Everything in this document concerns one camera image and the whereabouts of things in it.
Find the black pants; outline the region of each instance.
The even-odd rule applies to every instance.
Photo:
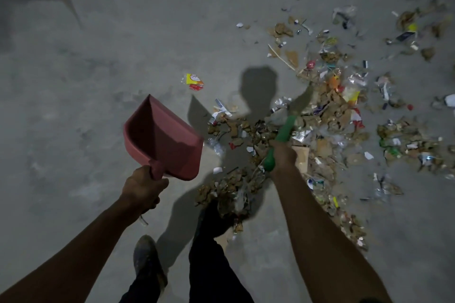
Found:
[[[189,257],[190,303],[253,303],[251,295],[229,266],[223,249],[212,238],[196,237]],[[139,273],[120,303],[154,303],[159,297],[158,280]]]

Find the trash pile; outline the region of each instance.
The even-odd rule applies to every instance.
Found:
[[[290,12],[291,8],[282,8]],[[385,39],[386,45],[401,44],[399,54],[413,54],[419,50],[418,41],[431,33],[440,38],[450,24],[452,16],[443,15],[447,7],[440,0],[432,0],[426,8],[417,8],[406,11],[397,16],[397,29],[402,33],[392,39]],[[436,14],[436,20],[422,26],[422,20],[429,15]],[[341,24],[343,29],[353,31],[356,38],[362,39],[365,35],[356,20],[357,7],[348,5],[333,10],[333,24]],[[349,170],[350,167],[373,159],[373,155],[362,150],[362,142],[369,139],[370,134],[364,131],[360,109],[372,111],[366,103],[368,100],[368,78],[370,73],[367,60],[355,61],[356,45],[343,45],[340,39],[331,36],[330,30],[321,30],[310,41],[305,53],[293,50],[283,50],[287,45],[284,39],[302,36],[312,36],[314,31],[305,24],[305,18],[288,16],[287,24],[276,23],[268,29],[273,37],[273,44],[268,45],[268,57],[280,59],[287,67],[293,70],[298,78],[314,88],[313,96],[308,107],[297,117],[291,137],[293,149],[297,152],[296,166],[306,180],[314,198],[333,222],[341,229],[359,249],[368,250],[365,240],[365,227],[353,214],[346,211],[348,197],[335,196],[333,187],[337,184],[337,169]],[[433,47],[423,48],[420,51],[424,60],[430,61],[435,55]],[[373,87],[382,94],[384,104],[380,109],[407,107],[407,104],[396,91],[390,72],[379,76]],[[275,102],[270,114],[264,120],[254,125],[246,119],[235,119],[218,99],[216,111],[208,125],[208,133],[213,135],[207,142],[219,156],[225,151],[219,139],[229,136],[231,150],[239,146],[246,147],[251,154],[250,165],[244,168],[235,168],[221,179],[202,185],[196,198],[197,205],[207,205],[217,198],[219,212],[222,216],[234,214],[236,216],[235,231],[242,231],[242,220],[246,219],[251,210],[254,194],[258,192],[268,173],[261,163],[267,155],[269,140],[274,139],[279,127],[287,119],[287,110],[292,99],[282,97]],[[455,107],[453,102],[446,104]],[[442,104],[438,99],[434,103]],[[419,163],[419,170],[428,169],[431,172],[443,172],[448,179],[455,180],[455,169],[448,168],[439,154],[442,139],[432,139],[424,132],[424,127],[415,120],[402,117],[396,122],[389,120],[385,125],[377,127],[380,137],[379,146],[384,148],[384,157],[387,165],[404,158],[407,161]],[[449,148],[455,152],[455,146]],[[222,168],[215,168],[219,173]],[[394,195],[403,195],[399,186],[394,184],[386,174],[379,178],[374,173],[374,187],[371,197],[362,198],[362,201],[386,202]]]

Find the person's right arm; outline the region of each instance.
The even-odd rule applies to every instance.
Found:
[[[276,163],[272,180],[313,303],[359,303],[363,299],[391,303],[378,274],[313,198],[295,167],[295,151],[277,141],[271,145]]]

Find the green handle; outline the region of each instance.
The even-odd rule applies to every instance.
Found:
[[[286,123],[280,128],[278,131],[277,137],[275,138],[276,141],[280,142],[287,142],[291,137],[291,132],[294,127],[296,116],[288,116],[286,119]],[[264,159],[264,170],[265,171],[272,171],[275,168],[275,158],[273,157],[273,147],[267,153],[267,156]]]

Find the leg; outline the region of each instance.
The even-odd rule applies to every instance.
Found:
[[[253,303],[229,266],[223,249],[213,240],[227,230],[220,224],[223,220],[217,204],[211,203],[202,215],[190,250],[190,303]]]
[[[154,303],[168,284],[162,270],[155,242],[150,236],[142,236],[134,249],[136,279],[120,303]]]

